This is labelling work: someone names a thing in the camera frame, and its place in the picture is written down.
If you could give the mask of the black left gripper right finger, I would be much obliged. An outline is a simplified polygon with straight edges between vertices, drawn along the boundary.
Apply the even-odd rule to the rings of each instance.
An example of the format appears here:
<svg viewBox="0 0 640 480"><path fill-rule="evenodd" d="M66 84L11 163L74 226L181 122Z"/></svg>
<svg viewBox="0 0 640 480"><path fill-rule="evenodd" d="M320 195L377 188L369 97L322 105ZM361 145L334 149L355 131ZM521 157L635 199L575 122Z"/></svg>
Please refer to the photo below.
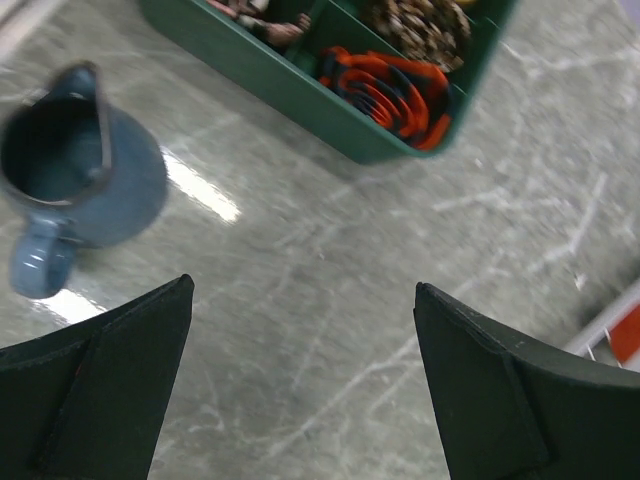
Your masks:
<svg viewBox="0 0 640 480"><path fill-rule="evenodd" d="M532 338L439 288L414 320L453 479L636 479L639 376Z"/></svg>

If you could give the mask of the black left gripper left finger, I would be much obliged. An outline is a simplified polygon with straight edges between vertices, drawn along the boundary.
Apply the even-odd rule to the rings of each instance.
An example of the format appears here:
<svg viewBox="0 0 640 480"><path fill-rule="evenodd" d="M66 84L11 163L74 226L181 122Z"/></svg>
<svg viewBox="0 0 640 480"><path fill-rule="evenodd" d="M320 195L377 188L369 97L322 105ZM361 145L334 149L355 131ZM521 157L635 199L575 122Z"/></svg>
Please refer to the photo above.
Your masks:
<svg viewBox="0 0 640 480"><path fill-rule="evenodd" d="M192 319L182 275L1 350L4 479L145 479Z"/></svg>

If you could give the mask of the orange ceramic mug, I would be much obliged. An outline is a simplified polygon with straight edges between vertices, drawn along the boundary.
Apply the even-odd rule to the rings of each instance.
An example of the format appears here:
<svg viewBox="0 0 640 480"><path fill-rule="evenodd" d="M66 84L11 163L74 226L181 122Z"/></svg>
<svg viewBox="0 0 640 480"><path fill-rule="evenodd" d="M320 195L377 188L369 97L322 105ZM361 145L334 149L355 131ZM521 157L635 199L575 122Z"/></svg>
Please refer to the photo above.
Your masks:
<svg viewBox="0 0 640 480"><path fill-rule="evenodd" d="M640 306L635 305L610 331L616 360L626 369L639 371Z"/></svg>

